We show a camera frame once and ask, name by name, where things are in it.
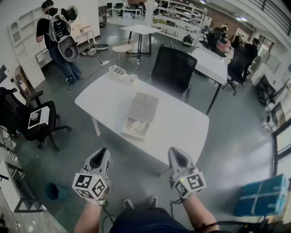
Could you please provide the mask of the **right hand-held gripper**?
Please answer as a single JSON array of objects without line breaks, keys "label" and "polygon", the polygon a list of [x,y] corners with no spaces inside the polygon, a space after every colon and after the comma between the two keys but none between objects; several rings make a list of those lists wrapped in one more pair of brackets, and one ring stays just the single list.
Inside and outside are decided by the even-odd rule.
[{"label": "right hand-held gripper", "polygon": [[206,188],[203,172],[198,170],[189,154],[179,148],[170,147],[168,158],[172,171],[169,178],[170,187],[175,189],[182,199],[195,196]]}]

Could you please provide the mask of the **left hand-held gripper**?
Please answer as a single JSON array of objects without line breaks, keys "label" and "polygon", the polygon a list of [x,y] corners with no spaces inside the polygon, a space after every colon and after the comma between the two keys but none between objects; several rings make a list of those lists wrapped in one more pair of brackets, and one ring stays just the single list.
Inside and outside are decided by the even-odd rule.
[{"label": "left hand-held gripper", "polygon": [[111,180],[107,176],[110,152],[103,147],[92,153],[83,168],[75,174],[72,184],[74,191],[91,204],[105,205],[104,193],[110,193]]}]

